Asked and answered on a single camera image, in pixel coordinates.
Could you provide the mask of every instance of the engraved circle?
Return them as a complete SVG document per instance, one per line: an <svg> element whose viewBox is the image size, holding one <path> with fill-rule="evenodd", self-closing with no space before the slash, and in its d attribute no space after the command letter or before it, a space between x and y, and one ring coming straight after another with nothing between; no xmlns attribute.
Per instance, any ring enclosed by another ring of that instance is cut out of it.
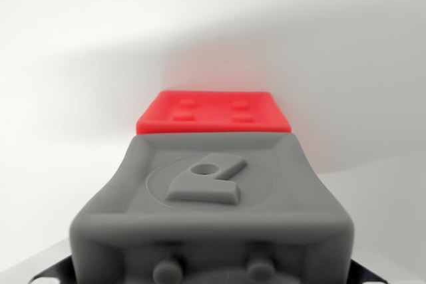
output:
<svg viewBox="0 0 426 284"><path fill-rule="evenodd" d="M158 203L169 208L217 212L244 210L256 206L269 198L276 188L276 178L267 167L248 161L245 168L230 178L230 181L236 182L240 191L240 201L237 205L166 199L168 188L176 175L186 168L191 168L194 163L197 163L205 156L206 154L201 154L199 156L179 158L155 168L146 178L146 189L150 196Z"/></svg>

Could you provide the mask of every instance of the white surface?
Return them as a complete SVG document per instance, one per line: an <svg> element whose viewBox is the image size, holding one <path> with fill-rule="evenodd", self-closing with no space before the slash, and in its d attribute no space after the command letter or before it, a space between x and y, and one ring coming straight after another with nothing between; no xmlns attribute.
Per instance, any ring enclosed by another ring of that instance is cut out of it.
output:
<svg viewBox="0 0 426 284"><path fill-rule="evenodd" d="M67 236L160 89L196 88L272 91L357 245L426 278L425 3L0 0L0 269Z"/></svg>

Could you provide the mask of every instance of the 3d printed part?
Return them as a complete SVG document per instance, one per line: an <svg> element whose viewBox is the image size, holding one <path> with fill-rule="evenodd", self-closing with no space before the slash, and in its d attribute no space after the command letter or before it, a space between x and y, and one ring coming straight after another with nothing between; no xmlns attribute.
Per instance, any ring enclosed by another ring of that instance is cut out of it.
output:
<svg viewBox="0 0 426 284"><path fill-rule="evenodd" d="M297 138L274 132L138 135L71 226L78 284L343 284L352 241Z"/></svg>
<svg viewBox="0 0 426 284"><path fill-rule="evenodd" d="M162 91L140 117L137 134L291 132L268 92Z"/></svg>

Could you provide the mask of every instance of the red plastic block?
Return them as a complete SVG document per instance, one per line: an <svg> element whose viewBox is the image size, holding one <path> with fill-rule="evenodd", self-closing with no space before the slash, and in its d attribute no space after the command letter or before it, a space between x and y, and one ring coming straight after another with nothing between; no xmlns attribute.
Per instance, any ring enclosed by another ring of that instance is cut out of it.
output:
<svg viewBox="0 0 426 284"><path fill-rule="evenodd" d="M136 124L137 134L291 130L269 92L162 91Z"/></svg>

